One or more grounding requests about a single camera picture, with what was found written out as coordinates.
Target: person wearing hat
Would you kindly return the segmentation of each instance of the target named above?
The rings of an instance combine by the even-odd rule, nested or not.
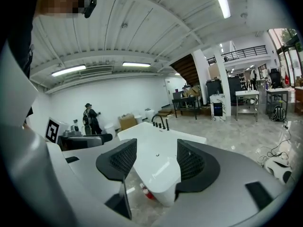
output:
[[[83,113],[83,121],[85,121],[85,118],[87,117],[87,123],[91,127],[91,133],[92,134],[101,134],[102,130],[99,127],[98,119],[97,119],[97,113],[91,108],[91,104],[87,103],[85,104],[86,110]]]

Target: black faucet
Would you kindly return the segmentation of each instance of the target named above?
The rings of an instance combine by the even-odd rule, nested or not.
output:
[[[155,126],[155,125],[154,125],[153,119],[154,119],[156,116],[159,116],[159,117],[161,118],[162,126],[163,126],[163,129],[165,130],[166,128],[165,128],[163,119],[162,119],[162,117],[161,117],[160,115],[157,115],[157,114],[156,114],[156,115],[154,115],[153,118],[151,119],[151,122],[152,122],[153,126]],[[166,127],[167,127],[167,130],[169,131],[169,123],[168,123],[167,119],[166,119]]]

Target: white device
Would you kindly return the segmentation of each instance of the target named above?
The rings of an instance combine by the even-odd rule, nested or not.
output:
[[[270,157],[265,163],[264,168],[274,175],[282,184],[286,184],[291,173],[289,162],[281,157]]]
[[[63,135],[63,133],[69,127],[70,127],[69,124],[57,121],[50,117],[48,119],[48,123],[46,127],[45,138],[48,139],[50,142],[57,144],[59,136]]]

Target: metal table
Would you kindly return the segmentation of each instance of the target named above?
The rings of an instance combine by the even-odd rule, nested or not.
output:
[[[285,107],[285,119],[287,115],[287,108],[288,108],[288,92],[289,89],[287,88],[276,88],[276,89],[268,89],[266,90],[266,108],[265,108],[265,114],[269,113],[269,117],[272,112],[272,106],[273,104],[281,104],[281,107],[283,107],[283,104],[286,104]],[[279,102],[277,100],[273,101],[273,96],[279,97]]]
[[[180,110],[181,115],[182,115],[182,111],[194,111],[195,113],[195,118],[197,119],[197,110],[200,109],[199,106],[199,100],[197,99],[197,97],[183,97],[183,98],[179,98],[179,99],[173,99],[172,103],[174,105],[174,110],[175,110],[175,116],[177,118],[177,110]],[[184,108],[181,106],[181,103],[193,103],[193,107],[191,108]]]
[[[238,98],[239,97],[243,97],[243,98],[247,98],[247,99],[254,99],[255,100],[255,104],[254,104],[254,108],[241,108],[238,109]],[[238,120],[238,114],[254,114],[256,117],[256,121],[258,121],[258,105],[259,105],[259,91],[257,90],[251,90],[251,91],[237,91],[236,92],[236,100],[237,100],[237,113],[236,113],[236,120]]]

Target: backpack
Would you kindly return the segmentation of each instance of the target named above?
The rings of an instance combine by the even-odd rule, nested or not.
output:
[[[284,122],[285,121],[284,109],[281,106],[277,105],[274,108],[270,119],[275,122]]]
[[[89,117],[89,110],[85,110],[84,113],[83,113],[83,124],[84,126],[86,125],[90,125],[91,124],[91,118]]]

